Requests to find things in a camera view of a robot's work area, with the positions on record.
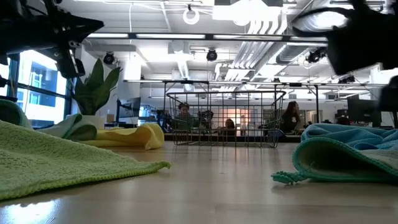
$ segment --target plant leaf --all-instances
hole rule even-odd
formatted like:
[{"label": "plant leaf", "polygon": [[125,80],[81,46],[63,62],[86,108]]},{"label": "plant leaf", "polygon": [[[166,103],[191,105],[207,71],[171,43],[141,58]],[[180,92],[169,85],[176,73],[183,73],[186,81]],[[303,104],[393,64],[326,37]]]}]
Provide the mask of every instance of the plant leaf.
[{"label": "plant leaf", "polygon": [[85,79],[84,84],[87,85],[89,77],[91,76],[91,73],[88,75],[88,77]]},{"label": "plant leaf", "polygon": [[86,82],[86,86],[90,91],[96,90],[104,83],[104,67],[101,59],[98,59],[95,62],[93,71],[87,79],[88,81]]},{"label": "plant leaf", "polygon": [[94,105],[92,93],[83,84],[81,78],[76,79],[75,93],[72,94],[72,98],[76,100],[80,112],[83,115],[95,115],[96,109]]},{"label": "plant leaf", "polygon": [[121,72],[121,68],[120,68],[120,67],[117,67],[117,68],[113,69],[113,70],[109,73],[109,75],[106,77],[106,79],[108,79],[108,77],[111,76],[111,74],[112,74],[112,76],[113,76],[113,73],[117,73],[118,78],[115,79],[115,80],[112,82],[111,88],[113,88],[114,86],[116,86],[116,84],[118,84],[120,72]]},{"label": "plant leaf", "polygon": [[106,77],[104,83],[93,92],[95,96],[95,108],[98,110],[103,107],[109,100],[111,89],[119,80],[120,68],[115,68]]}]

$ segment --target metal wire basket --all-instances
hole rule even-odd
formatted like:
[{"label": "metal wire basket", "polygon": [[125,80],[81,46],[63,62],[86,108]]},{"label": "metal wire basket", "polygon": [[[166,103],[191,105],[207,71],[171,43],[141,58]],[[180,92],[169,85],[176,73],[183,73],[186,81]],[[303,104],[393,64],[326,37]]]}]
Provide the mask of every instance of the metal wire basket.
[{"label": "metal wire basket", "polygon": [[166,94],[176,145],[277,147],[284,91]]}]

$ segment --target long hair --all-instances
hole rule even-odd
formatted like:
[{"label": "long hair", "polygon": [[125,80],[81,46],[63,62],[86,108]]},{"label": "long hair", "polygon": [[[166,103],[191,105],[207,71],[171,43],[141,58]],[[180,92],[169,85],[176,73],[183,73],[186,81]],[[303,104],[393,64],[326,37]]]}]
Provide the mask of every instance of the long hair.
[{"label": "long hair", "polygon": [[289,104],[287,105],[287,108],[283,114],[283,116],[293,116],[296,118],[296,121],[300,121],[300,116],[297,110],[295,110],[295,107],[297,106],[296,101],[290,101]]},{"label": "long hair", "polygon": [[234,121],[232,119],[228,118],[225,121],[225,125],[226,125],[226,128],[228,128],[228,129],[235,129],[235,124],[234,124]]}]

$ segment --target window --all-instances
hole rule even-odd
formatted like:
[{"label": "window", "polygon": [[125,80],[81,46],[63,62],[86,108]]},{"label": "window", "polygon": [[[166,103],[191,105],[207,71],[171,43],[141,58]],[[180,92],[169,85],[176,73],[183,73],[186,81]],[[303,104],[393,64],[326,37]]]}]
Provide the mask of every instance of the window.
[{"label": "window", "polygon": [[[0,64],[0,75],[2,78],[8,79],[9,77],[9,66]],[[0,96],[7,96],[8,86],[0,88]]]},{"label": "window", "polygon": [[33,127],[57,124],[63,120],[65,99],[18,88],[17,104],[25,112]]},{"label": "window", "polygon": [[55,61],[34,50],[21,53],[18,82],[65,94],[67,80],[58,72]]},{"label": "window", "polygon": [[67,92],[67,80],[58,72],[54,60],[33,50],[20,53],[18,83],[43,90],[28,90],[23,85],[17,89],[17,104],[33,127],[63,120],[65,98],[60,95]]}]

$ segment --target light wood surface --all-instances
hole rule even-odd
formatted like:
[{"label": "light wood surface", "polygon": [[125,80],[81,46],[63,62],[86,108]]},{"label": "light wood surface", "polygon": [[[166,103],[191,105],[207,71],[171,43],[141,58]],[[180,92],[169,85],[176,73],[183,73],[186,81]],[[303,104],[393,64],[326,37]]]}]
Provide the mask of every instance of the light wood surface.
[{"label": "light wood surface", "polygon": [[174,146],[118,148],[139,161],[170,161],[170,170],[0,203],[0,223],[397,223],[398,187],[272,181],[293,171],[295,144],[277,149]]}]

